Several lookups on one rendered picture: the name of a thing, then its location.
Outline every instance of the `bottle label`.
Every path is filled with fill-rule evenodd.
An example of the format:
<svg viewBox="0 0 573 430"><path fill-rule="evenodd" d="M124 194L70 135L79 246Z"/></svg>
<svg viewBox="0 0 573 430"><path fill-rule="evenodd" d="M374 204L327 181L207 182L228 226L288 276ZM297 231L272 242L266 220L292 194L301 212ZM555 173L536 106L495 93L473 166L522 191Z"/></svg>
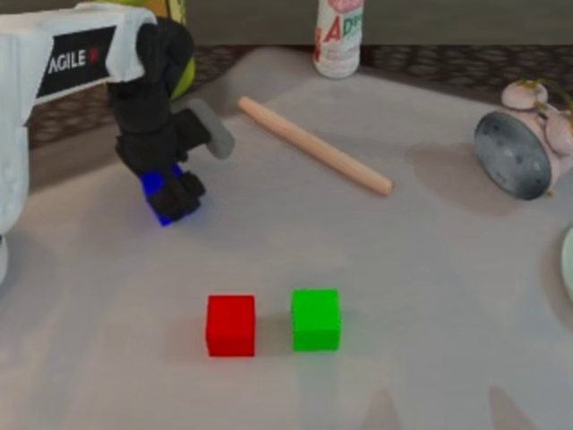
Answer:
<svg viewBox="0 0 573 430"><path fill-rule="evenodd" d="M326 74L345 74L360 62L363 0L320 0L314 61Z"/></svg>

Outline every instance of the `rolling pin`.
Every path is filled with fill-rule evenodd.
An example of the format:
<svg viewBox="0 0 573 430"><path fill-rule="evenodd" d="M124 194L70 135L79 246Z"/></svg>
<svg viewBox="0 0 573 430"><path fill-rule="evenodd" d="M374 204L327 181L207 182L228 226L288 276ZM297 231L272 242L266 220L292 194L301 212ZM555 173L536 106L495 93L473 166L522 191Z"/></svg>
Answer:
<svg viewBox="0 0 573 430"><path fill-rule="evenodd" d="M361 162L334 148L319 137L306 132L298 125L291 123L256 101L242 97L239 99L238 106L256 123L299 150L315 157L346 178L384 197L392 192L394 185L384 175L366 167Z"/></svg>

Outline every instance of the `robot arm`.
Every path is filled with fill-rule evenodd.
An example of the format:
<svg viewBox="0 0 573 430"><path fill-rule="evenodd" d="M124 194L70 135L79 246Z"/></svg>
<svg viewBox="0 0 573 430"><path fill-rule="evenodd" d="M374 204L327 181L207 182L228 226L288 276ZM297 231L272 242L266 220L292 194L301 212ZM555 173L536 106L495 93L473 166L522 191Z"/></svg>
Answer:
<svg viewBox="0 0 573 430"><path fill-rule="evenodd" d="M234 139L200 100L171 113L171 98L189 84L193 48L185 27L139 7L86 3L0 16L0 283L4 234L29 190L25 125L40 103L105 82L120 129L116 152L140 179L161 224L200 206L201 181L177 163L201 144L226 158Z"/></svg>

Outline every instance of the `gray table surface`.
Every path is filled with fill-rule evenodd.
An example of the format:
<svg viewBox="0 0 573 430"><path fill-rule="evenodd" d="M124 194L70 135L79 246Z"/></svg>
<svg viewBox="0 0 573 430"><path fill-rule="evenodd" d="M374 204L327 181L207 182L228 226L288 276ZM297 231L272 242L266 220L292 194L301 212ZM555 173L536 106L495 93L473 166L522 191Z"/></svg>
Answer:
<svg viewBox="0 0 573 430"><path fill-rule="evenodd" d="M396 192L270 137L233 111L243 94ZM258 51L202 96L237 148L193 154L209 195L191 218L160 228L116 163L30 197L0 297L2 430L570 429L570 176L516 202L471 151L492 106L329 81L298 54ZM339 289L338 353L291 352L289 294L305 287ZM254 359L206 357L206 297L222 292L256 294Z"/></svg>

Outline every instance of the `green cube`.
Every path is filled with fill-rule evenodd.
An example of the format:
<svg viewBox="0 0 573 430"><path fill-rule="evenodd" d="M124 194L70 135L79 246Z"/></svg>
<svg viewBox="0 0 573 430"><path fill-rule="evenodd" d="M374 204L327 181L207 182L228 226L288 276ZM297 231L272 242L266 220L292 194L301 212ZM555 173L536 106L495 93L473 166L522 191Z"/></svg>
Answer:
<svg viewBox="0 0 573 430"><path fill-rule="evenodd" d="M340 307L335 289L298 289L291 302L293 349L335 351L340 345Z"/></svg>

